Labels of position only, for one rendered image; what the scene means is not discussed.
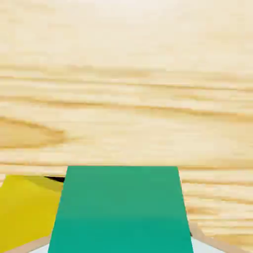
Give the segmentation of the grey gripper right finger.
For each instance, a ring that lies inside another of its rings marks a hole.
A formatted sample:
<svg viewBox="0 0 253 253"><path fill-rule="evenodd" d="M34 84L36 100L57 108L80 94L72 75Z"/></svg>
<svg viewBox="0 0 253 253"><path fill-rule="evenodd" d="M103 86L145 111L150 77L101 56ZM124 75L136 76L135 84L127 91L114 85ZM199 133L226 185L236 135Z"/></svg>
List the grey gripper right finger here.
<svg viewBox="0 0 253 253"><path fill-rule="evenodd" d="M196 223L189 222L194 253L245 253L237 246L206 236Z"/></svg>

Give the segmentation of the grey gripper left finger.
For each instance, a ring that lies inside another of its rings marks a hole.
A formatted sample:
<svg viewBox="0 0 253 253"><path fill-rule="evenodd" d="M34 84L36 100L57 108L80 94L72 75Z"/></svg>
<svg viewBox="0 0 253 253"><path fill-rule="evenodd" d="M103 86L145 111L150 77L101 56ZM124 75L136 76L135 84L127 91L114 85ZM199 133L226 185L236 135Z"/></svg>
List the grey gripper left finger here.
<svg viewBox="0 0 253 253"><path fill-rule="evenodd" d="M4 253L47 253L50 239L51 234L5 251Z"/></svg>

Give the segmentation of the small green cube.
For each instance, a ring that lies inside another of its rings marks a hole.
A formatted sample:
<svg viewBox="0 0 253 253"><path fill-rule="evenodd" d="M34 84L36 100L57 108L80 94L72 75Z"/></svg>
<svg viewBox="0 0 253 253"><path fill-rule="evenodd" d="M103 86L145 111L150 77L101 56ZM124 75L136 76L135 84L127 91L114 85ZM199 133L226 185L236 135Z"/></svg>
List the small green cube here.
<svg viewBox="0 0 253 253"><path fill-rule="evenodd" d="M48 253L193 253L178 168L69 166Z"/></svg>

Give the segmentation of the small yellow cube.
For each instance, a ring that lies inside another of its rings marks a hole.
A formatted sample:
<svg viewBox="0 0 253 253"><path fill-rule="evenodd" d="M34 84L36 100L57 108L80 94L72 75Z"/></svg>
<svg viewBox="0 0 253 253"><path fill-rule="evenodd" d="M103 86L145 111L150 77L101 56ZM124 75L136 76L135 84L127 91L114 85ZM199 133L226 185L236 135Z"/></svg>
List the small yellow cube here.
<svg viewBox="0 0 253 253"><path fill-rule="evenodd" d="M51 234L62 187L43 176L6 176L0 186L0 253Z"/></svg>

